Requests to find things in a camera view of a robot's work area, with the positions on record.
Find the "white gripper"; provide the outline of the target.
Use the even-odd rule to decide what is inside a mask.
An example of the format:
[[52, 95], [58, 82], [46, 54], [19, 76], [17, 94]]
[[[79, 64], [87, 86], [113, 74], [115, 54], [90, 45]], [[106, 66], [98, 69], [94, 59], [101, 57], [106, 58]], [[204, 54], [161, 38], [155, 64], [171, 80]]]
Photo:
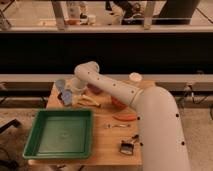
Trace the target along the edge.
[[[58, 79], [55, 82], [55, 86], [57, 90], [62, 93], [61, 98], [65, 105], [72, 104], [72, 92], [69, 90], [65, 90], [66, 81], [64, 79]], [[78, 78], [73, 78], [71, 80], [71, 89], [76, 94], [82, 94], [86, 89], [86, 84], [79, 80]]]

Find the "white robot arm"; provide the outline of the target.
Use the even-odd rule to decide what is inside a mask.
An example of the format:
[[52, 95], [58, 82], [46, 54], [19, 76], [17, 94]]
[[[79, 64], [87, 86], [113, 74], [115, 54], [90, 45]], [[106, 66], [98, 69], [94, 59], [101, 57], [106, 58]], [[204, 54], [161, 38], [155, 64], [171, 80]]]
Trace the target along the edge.
[[139, 115], [143, 171], [191, 171], [180, 113], [168, 90], [158, 86], [143, 89], [104, 76], [94, 61], [75, 67], [69, 89], [80, 94], [87, 83], [109, 93]]

